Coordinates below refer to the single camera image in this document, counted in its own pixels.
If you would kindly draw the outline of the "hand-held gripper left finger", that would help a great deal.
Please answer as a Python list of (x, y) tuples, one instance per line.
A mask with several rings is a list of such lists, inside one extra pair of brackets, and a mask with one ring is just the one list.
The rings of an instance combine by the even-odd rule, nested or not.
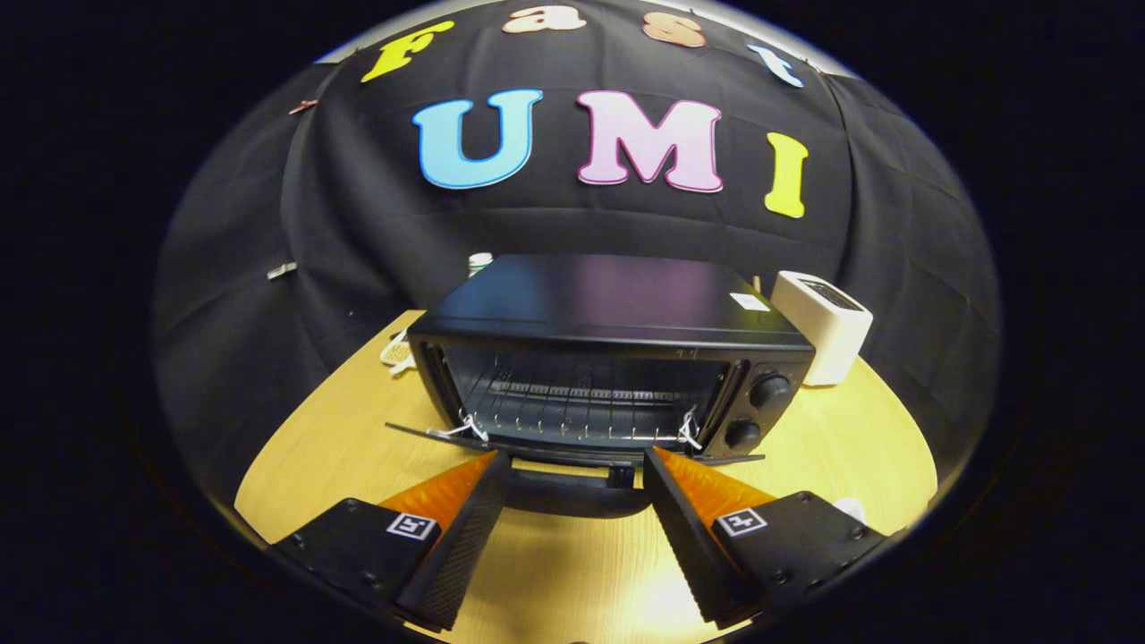
[(381, 503), (346, 497), (270, 547), (360, 610), (450, 631), (504, 508), (507, 453), (492, 450)]

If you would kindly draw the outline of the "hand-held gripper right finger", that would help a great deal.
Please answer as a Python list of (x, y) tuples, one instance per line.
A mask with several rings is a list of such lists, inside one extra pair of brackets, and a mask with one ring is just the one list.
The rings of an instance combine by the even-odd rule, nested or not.
[(719, 628), (805, 607), (885, 537), (811, 492), (774, 496), (660, 447), (643, 488), (698, 604)]

